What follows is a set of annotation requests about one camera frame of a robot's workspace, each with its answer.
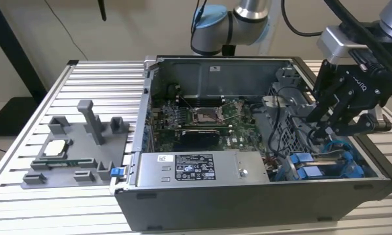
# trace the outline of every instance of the gray post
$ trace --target gray post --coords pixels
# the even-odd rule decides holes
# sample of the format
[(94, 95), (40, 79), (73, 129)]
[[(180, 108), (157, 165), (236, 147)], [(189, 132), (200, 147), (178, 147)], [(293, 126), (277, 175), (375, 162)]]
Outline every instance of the gray post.
[(84, 115), (85, 122), (89, 127), (88, 130), (92, 133), (96, 144), (102, 145), (104, 138), (101, 135), (101, 127), (96, 121), (92, 107), (93, 107), (93, 102), (90, 100), (80, 100), (78, 105), (77, 105), (77, 110)]

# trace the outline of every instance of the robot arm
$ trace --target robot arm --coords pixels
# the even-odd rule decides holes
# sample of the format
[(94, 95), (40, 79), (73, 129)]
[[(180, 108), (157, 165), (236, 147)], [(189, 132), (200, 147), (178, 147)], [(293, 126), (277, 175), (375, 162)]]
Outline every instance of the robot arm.
[[(359, 23), (339, 0), (324, 2), (343, 23), (328, 26), (317, 42), (327, 59), (313, 88), (316, 107), (307, 117), (317, 123), (313, 137), (388, 131), (380, 107), (392, 95), (392, 0), (376, 23)], [(202, 5), (194, 14), (193, 52), (216, 55), (223, 45), (259, 41), (267, 33), (268, 3), (241, 0), (232, 12), (221, 5)], [(369, 112), (351, 124), (364, 110)]]
[(223, 5), (202, 5), (194, 15), (192, 51), (216, 55), (223, 45), (249, 45), (267, 34), (269, 0), (241, 0), (233, 11)]
[(313, 88), (316, 107), (307, 117), (317, 123), (313, 137), (388, 131), (381, 107), (392, 96), (392, 1), (375, 23), (359, 23), (337, 0), (324, 1), (343, 23), (327, 27), (317, 42), (327, 59)]

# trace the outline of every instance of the warning label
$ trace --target warning label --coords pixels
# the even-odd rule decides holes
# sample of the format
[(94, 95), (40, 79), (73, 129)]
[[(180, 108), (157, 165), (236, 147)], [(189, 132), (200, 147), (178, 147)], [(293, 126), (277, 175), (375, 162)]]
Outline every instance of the warning label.
[(216, 180), (212, 154), (176, 155), (176, 180)]

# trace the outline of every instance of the aluminum extrusion table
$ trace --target aluminum extrusion table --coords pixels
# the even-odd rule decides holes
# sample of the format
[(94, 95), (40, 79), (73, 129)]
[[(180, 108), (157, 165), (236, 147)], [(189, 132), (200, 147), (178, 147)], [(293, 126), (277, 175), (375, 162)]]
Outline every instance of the aluminum extrusion table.
[[(307, 61), (316, 73), (320, 61)], [(121, 116), (130, 122), (125, 158), (142, 90), (142, 62), (96, 61), (66, 66), (26, 127), (0, 162), (0, 234), (140, 234), (130, 231), (108, 186), (22, 190), (20, 183), (46, 139), (52, 115), (85, 122), (77, 112), (80, 99), (92, 99), (101, 121)], [(384, 109), (392, 121), (392, 113)], [(392, 130), (369, 135), (392, 163)], [(363, 203), (339, 222), (223, 229), (173, 235), (392, 234), (392, 194)]]

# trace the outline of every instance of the white label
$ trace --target white label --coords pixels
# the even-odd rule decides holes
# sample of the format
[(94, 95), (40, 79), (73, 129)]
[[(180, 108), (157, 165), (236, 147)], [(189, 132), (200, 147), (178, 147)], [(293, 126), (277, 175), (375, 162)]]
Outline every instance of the white label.
[(174, 155), (158, 155), (158, 162), (172, 162)]
[(221, 71), (221, 67), (220, 66), (210, 66), (209, 67), (209, 71), (210, 72), (220, 72)]

